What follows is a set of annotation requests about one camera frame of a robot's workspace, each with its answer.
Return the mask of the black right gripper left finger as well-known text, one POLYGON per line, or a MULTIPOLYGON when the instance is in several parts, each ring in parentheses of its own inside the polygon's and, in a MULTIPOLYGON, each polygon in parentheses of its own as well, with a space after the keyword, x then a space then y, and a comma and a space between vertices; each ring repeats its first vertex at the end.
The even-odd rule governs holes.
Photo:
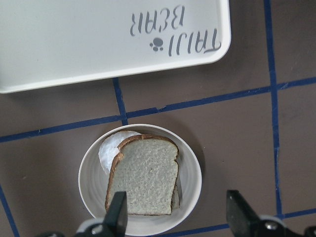
POLYGON ((105 237, 124 237, 127 227, 126 192, 116 192, 103 221, 105 237))

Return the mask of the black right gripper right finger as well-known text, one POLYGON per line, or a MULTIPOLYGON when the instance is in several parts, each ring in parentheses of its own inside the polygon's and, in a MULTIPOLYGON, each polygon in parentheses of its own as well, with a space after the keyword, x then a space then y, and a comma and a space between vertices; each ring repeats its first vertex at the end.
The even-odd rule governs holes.
POLYGON ((226 192, 226 220, 235 237, 258 237, 261 220, 238 190, 226 192))

